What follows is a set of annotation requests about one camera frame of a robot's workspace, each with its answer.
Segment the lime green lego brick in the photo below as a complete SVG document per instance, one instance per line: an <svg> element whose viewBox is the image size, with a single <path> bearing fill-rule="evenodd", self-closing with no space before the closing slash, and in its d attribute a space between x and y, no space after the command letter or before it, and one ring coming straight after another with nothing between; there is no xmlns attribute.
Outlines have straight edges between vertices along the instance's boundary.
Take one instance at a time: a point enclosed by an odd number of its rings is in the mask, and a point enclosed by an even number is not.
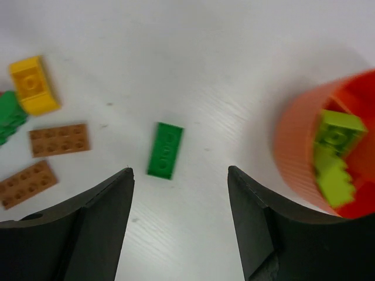
<svg viewBox="0 0 375 281"><path fill-rule="evenodd" d="M314 147L329 148L337 156L348 155L367 134L362 120L353 114L324 109Z"/></svg>

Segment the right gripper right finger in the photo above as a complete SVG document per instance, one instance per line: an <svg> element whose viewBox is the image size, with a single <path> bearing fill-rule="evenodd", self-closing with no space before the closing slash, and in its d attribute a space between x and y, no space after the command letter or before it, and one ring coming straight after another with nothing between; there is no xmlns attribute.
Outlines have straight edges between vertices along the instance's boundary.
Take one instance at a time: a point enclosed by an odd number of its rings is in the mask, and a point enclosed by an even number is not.
<svg viewBox="0 0 375 281"><path fill-rule="evenodd" d="M236 166L227 184L245 280L374 279L374 215L321 213Z"/></svg>

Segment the small lime lego brick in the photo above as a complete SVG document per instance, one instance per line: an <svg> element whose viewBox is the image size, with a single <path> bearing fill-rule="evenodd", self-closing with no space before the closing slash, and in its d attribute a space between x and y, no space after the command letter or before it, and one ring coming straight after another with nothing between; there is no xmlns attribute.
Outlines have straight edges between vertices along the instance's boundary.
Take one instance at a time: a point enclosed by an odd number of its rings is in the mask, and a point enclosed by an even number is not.
<svg viewBox="0 0 375 281"><path fill-rule="evenodd" d="M327 203L339 208L354 201L356 189L345 161L334 150L321 145L315 147L313 156L316 182Z"/></svg>

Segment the green lego plate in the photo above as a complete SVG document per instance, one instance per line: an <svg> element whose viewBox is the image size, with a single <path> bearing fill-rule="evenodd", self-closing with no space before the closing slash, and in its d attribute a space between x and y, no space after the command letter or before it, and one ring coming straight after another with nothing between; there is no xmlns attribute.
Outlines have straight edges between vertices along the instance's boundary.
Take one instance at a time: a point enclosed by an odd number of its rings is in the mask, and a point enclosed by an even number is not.
<svg viewBox="0 0 375 281"><path fill-rule="evenodd" d="M158 122L149 157L147 175L170 180L173 176L184 129Z"/></svg>

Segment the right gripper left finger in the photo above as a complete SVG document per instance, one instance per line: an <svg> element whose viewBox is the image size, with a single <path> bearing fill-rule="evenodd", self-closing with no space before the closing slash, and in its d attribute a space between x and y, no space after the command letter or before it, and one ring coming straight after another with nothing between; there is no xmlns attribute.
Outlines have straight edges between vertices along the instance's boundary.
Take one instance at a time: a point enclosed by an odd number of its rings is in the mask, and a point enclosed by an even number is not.
<svg viewBox="0 0 375 281"><path fill-rule="evenodd" d="M134 192L125 168L64 202L1 222L1 280L114 280Z"/></svg>

